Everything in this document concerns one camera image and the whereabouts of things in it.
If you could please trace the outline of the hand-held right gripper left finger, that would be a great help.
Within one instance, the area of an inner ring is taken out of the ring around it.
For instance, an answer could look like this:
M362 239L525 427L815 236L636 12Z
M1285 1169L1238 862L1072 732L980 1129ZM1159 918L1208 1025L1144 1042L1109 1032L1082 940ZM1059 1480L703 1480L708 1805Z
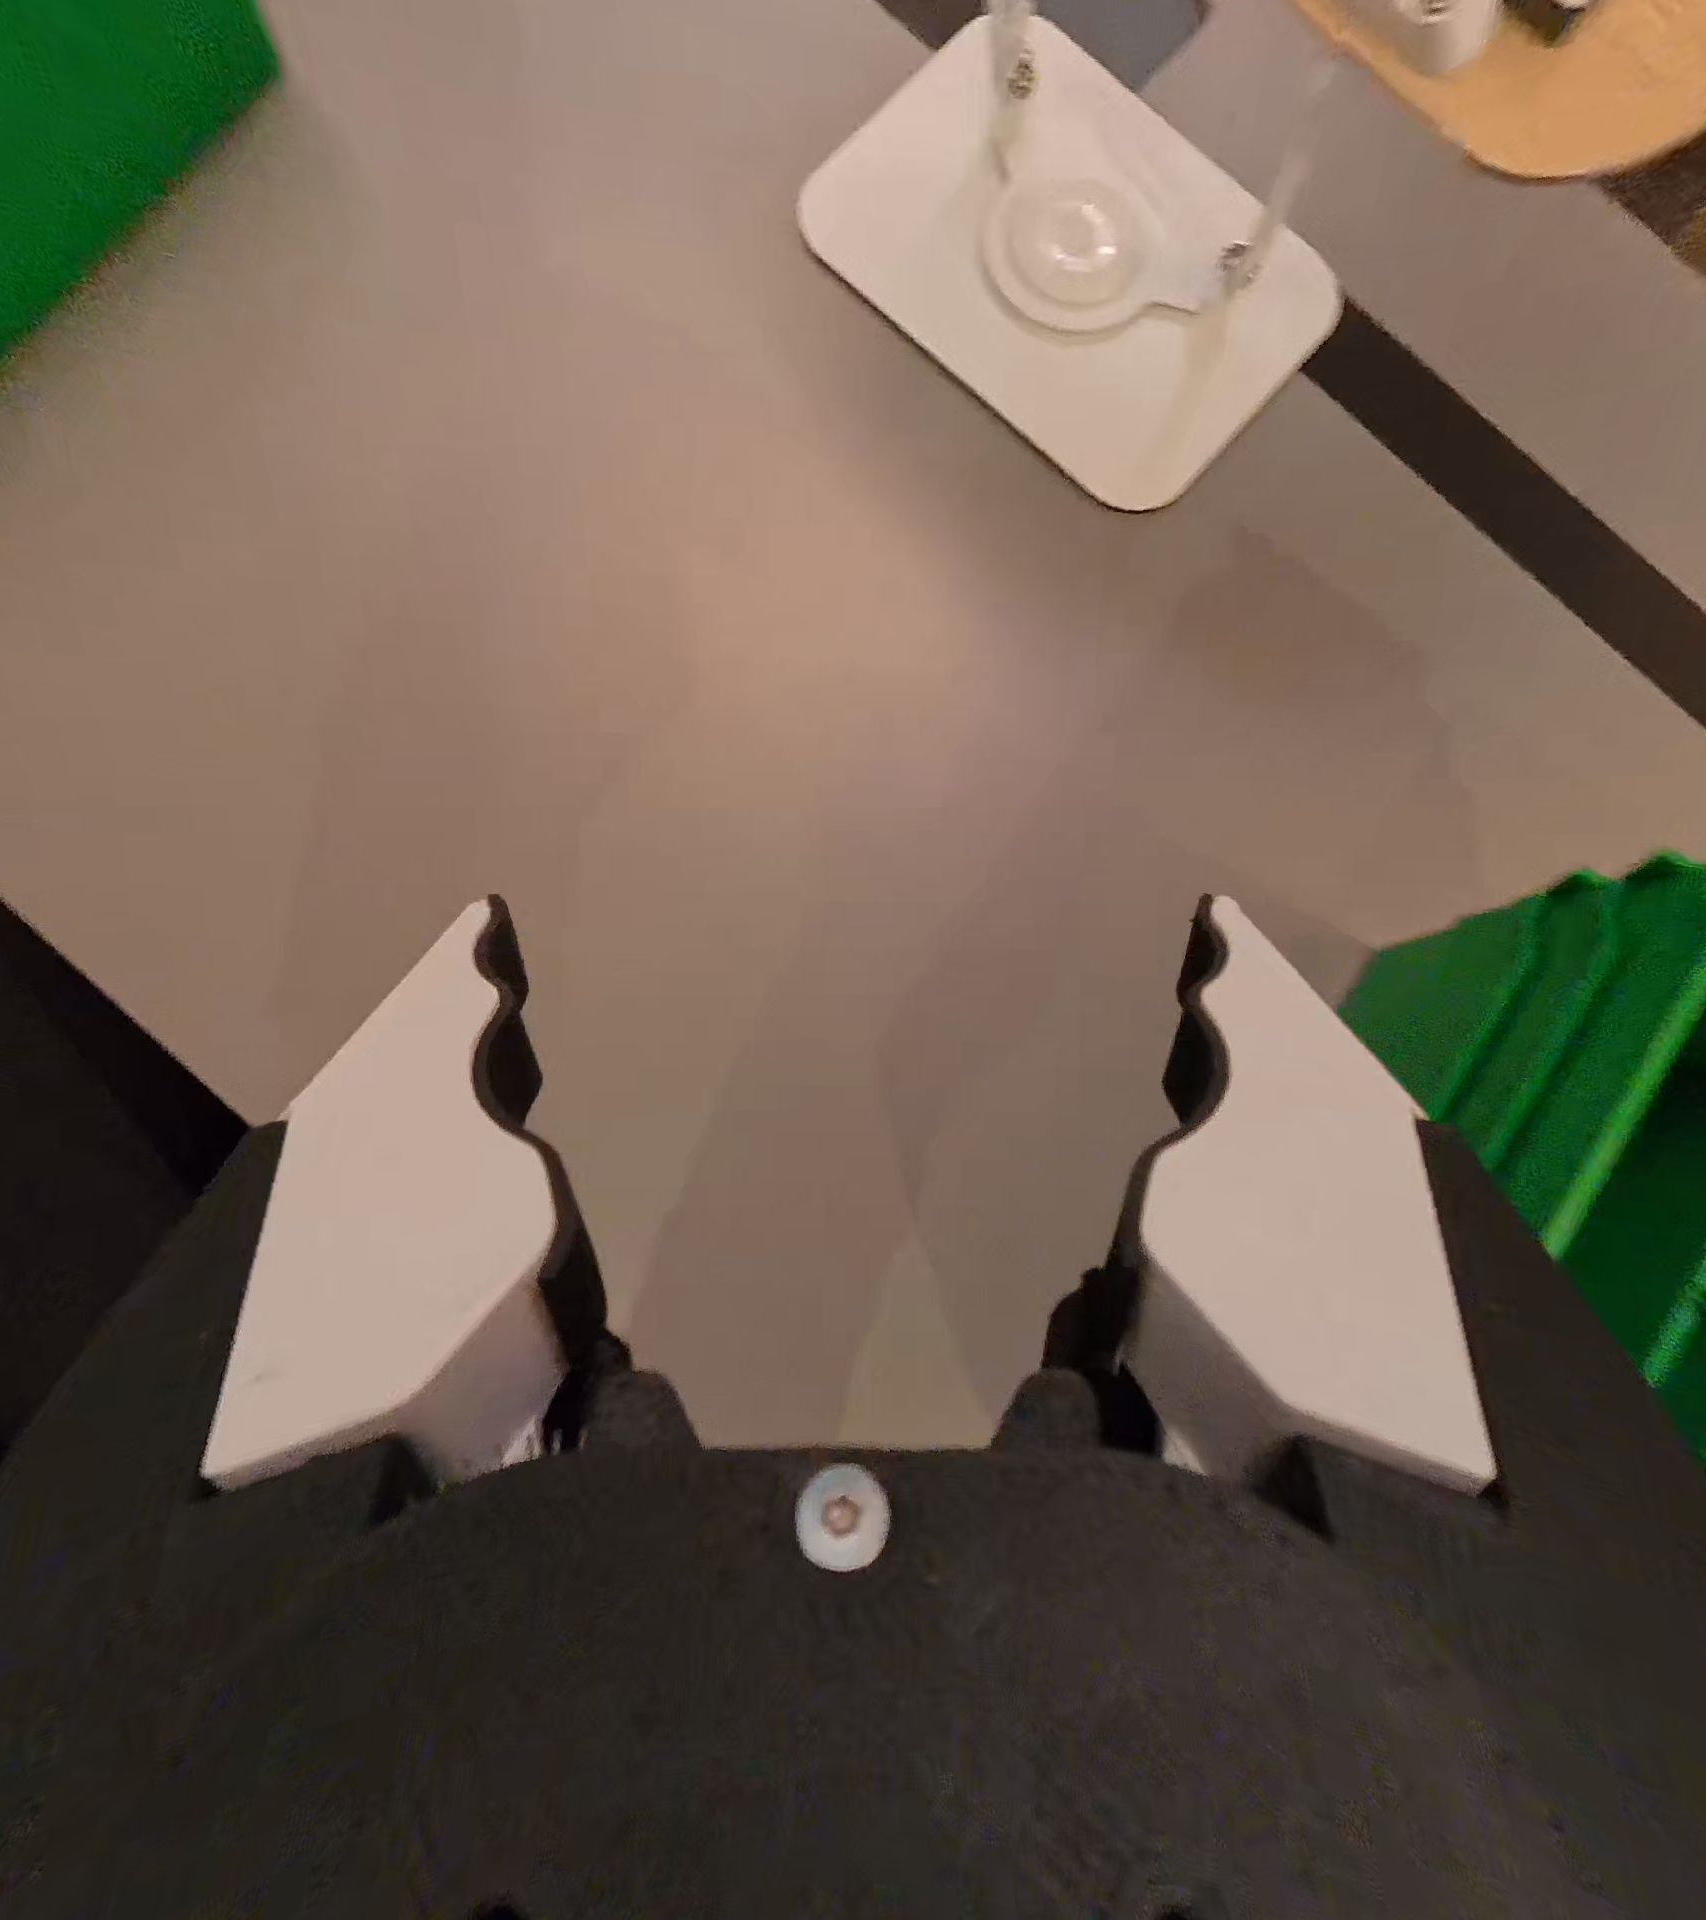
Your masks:
M403 1443L435 1480L561 1452L609 1335L503 896L469 902L292 1099L202 1475Z

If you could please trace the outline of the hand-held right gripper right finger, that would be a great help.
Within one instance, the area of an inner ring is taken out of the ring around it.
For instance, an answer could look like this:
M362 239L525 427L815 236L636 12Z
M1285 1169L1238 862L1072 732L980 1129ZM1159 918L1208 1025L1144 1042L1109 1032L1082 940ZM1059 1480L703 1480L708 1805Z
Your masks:
M1123 1438L1253 1483L1290 1443L1477 1497L1496 1446L1428 1179L1419 1102L1249 914L1201 896L1164 1070L1171 1129L1129 1175L1107 1258L1045 1365Z

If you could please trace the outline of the stack of nested green bins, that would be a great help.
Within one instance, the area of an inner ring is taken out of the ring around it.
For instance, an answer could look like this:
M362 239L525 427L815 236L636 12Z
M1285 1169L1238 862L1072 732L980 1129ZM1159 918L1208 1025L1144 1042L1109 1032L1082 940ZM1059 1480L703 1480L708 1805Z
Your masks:
M1706 1475L1706 862L1581 870L1388 947L1341 1018L1466 1138Z

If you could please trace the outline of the green plastic bin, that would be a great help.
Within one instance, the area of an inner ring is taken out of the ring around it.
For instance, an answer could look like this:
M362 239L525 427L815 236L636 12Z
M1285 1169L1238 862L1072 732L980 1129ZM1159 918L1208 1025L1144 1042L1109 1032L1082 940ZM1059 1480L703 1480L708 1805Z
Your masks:
M0 2L0 360L277 76L258 2Z

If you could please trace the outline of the printed board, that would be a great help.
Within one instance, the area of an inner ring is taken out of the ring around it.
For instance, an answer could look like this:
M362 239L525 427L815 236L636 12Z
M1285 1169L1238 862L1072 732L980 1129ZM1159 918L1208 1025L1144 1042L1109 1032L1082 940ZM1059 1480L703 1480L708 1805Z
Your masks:
M1447 76L1421 75L1351 2L1296 12L1500 179L1611 179L1706 135L1706 2L1599 2L1558 43L1507 14L1488 50Z

